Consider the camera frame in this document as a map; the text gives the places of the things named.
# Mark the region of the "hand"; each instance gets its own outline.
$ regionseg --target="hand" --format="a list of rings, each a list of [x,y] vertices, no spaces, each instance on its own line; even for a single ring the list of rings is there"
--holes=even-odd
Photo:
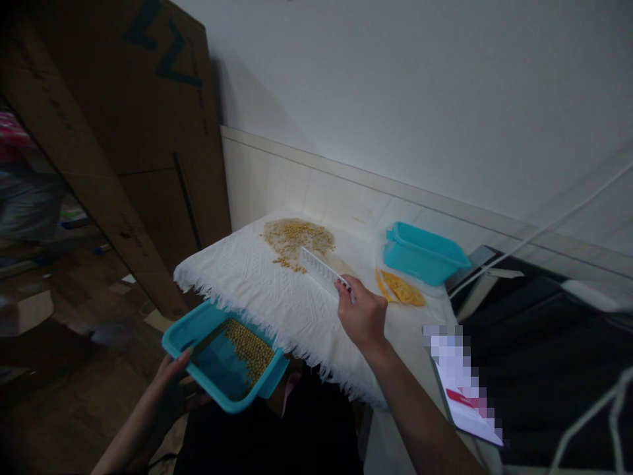
[[[356,299],[352,303],[349,290],[341,282],[334,283],[338,290],[338,317],[345,332],[365,357],[382,351],[388,345],[384,337],[387,300],[368,291],[357,278],[346,274],[342,277]]]
[[[189,348],[177,360],[169,355],[163,359],[154,380],[93,469],[93,474],[141,470],[180,416],[211,401],[208,394],[197,394],[196,383],[181,384],[191,353]]]

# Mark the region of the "comb teeth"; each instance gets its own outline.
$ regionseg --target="comb teeth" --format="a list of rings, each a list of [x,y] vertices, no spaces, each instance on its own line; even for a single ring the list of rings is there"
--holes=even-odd
[[[301,248],[299,258],[301,261],[301,265],[308,272],[308,274],[310,274],[310,276],[312,276],[319,284],[323,286],[323,288],[325,288],[325,290],[330,292],[334,297],[338,298],[338,291],[334,286],[334,283],[337,280],[340,280],[345,287],[349,288],[349,284],[344,278],[334,272],[327,264],[325,264],[317,256],[308,251],[305,247]],[[351,300],[352,302],[355,301],[353,294],[351,294]]]

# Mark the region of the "white towel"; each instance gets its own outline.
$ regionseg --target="white towel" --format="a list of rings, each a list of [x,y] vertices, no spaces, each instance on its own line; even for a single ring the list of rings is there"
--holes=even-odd
[[[301,218],[290,210],[278,210],[245,226],[185,259],[175,270],[174,280],[183,291],[194,288],[219,308],[241,310],[243,317],[258,325],[275,345],[292,352],[310,366],[320,364],[323,381],[338,383],[346,394],[375,408],[386,408],[380,387],[369,365],[349,339],[336,315],[338,300],[308,274],[273,264],[275,251],[264,241],[264,223],[280,218]],[[378,243],[365,241],[318,222],[336,239],[335,254],[343,259],[370,291],[379,294],[375,280]],[[411,372],[428,353],[422,326],[455,323],[443,286],[422,287],[425,307],[391,303],[387,309],[385,335]]]

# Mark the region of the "teal plastic basket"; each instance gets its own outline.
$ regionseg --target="teal plastic basket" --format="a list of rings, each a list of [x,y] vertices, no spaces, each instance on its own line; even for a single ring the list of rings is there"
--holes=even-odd
[[[410,224],[394,223],[387,230],[387,240],[384,263],[432,286],[442,284],[460,269],[472,267],[456,243]]]
[[[218,309],[208,300],[174,323],[163,335],[163,348],[174,358],[187,348],[195,347],[225,320],[235,319],[273,348],[272,341],[255,325],[246,323],[237,312]],[[230,414],[246,409],[257,396],[268,399],[279,384],[288,360],[276,350],[257,381],[249,379],[247,363],[235,354],[235,346],[222,331],[187,365],[187,372]]]

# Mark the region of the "cardboard box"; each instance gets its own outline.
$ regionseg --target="cardboard box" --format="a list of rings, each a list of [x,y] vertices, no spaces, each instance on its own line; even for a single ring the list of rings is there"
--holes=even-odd
[[[6,31],[0,87],[141,286],[231,233],[204,27],[168,1],[50,0]]]

